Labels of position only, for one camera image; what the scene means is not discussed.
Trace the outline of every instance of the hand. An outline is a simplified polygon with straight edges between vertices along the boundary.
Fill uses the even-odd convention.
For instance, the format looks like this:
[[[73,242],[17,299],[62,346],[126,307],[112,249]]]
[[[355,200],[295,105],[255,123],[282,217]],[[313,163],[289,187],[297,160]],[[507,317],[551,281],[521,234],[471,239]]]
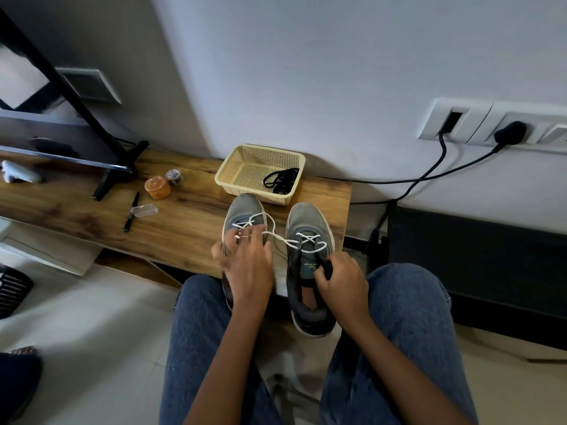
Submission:
[[[338,324],[347,334],[367,323],[368,282],[358,263],[346,252],[330,255],[333,275],[327,280],[322,266],[315,271],[315,281],[322,299],[337,318]]]
[[[266,312],[274,286],[272,250],[270,242],[263,244],[265,225],[253,225],[240,230],[240,239],[234,235],[239,230],[230,229],[224,235],[227,256],[221,242],[211,253],[229,281],[234,301],[233,310],[246,310],[260,317]]]

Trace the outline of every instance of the television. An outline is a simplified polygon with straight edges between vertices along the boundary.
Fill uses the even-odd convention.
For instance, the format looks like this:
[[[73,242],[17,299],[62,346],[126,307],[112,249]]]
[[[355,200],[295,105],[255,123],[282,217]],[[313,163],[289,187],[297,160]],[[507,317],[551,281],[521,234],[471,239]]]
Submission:
[[[131,177],[147,145],[124,149],[0,9],[0,150],[105,168],[100,200]]]

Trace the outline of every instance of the orange jar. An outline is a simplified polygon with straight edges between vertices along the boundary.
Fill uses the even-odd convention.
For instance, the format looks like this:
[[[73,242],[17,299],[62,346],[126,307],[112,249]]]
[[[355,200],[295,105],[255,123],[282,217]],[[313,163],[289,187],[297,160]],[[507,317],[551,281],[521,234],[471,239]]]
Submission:
[[[162,176],[152,176],[146,180],[144,188],[154,200],[162,200],[171,193],[171,186]]]

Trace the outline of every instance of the pen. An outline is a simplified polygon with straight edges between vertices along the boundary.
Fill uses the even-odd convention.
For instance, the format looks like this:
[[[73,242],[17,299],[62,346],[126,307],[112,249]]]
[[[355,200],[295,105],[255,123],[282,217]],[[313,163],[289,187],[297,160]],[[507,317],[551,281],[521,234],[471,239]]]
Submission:
[[[138,200],[140,198],[140,193],[136,192],[136,196],[134,197],[134,201],[132,202],[132,207],[136,207],[138,205]],[[126,220],[126,224],[124,225],[124,232],[130,231],[130,227],[132,225],[132,219],[134,219],[134,215],[132,214],[132,210],[130,209],[130,214],[128,215],[128,219]]]

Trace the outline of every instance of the black tv stand leg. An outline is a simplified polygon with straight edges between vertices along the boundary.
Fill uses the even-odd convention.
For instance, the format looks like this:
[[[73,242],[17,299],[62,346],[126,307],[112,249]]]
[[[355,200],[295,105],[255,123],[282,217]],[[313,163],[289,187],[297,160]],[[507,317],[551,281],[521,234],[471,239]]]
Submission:
[[[104,198],[104,196],[110,191],[110,189],[114,185],[129,182],[133,177],[135,177],[136,174],[137,174],[137,171],[136,171],[136,166],[134,165],[134,162],[138,159],[138,157],[142,154],[142,152],[147,148],[148,144],[149,143],[148,143],[147,140],[142,140],[141,142],[138,142],[138,144],[136,144],[132,149],[129,149],[128,151],[126,151],[126,157],[125,157],[123,163],[125,165],[127,165],[128,167],[130,167],[131,172],[130,171],[122,171],[122,170],[106,169],[104,171],[103,178],[100,181],[100,183],[99,183],[98,187],[96,188],[96,191],[92,195],[92,197],[95,200],[100,201]]]

